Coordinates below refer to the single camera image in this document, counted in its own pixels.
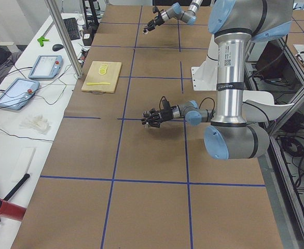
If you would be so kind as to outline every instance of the green tool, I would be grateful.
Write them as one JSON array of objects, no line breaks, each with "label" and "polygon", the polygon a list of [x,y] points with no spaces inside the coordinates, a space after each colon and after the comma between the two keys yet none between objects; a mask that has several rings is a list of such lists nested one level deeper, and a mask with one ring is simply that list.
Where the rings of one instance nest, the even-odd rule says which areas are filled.
[{"label": "green tool", "polygon": [[44,34],[37,39],[37,41],[39,42],[40,46],[43,47],[44,46],[44,42],[48,42],[49,39],[46,39],[45,36],[47,35],[47,33],[50,31],[50,29],[52,28],[54,22],[52,22],[50,24],[50,26],[46,29],[46,31],[44,32]]}]

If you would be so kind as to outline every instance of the green clamp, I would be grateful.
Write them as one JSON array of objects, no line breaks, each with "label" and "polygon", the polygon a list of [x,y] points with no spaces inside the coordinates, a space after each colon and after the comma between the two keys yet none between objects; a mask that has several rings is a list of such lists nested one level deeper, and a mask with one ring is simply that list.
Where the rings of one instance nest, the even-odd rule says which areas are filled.
[{"label": "green clamp", "polygon": [[41,36],[40,38],[37,39],[37,41],[39,42],[40,46],[43,47],[44,42],[48,42],[49,39],[46,39],[44,36]]}]

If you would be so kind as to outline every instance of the tablet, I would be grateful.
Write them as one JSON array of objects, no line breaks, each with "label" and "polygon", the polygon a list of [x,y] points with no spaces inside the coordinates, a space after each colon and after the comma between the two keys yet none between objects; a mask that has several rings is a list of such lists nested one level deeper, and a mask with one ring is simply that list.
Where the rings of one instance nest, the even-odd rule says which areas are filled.
[{"label": "tablet", "polygon": [[34,63],[29,78],[30,79],[53,79],[62,66],[61,56],[38,56]]},{"label": "tablet", "polygon": [[17,78],[0,96],[0,107],[21,109],[38,90],[39,82]]}]

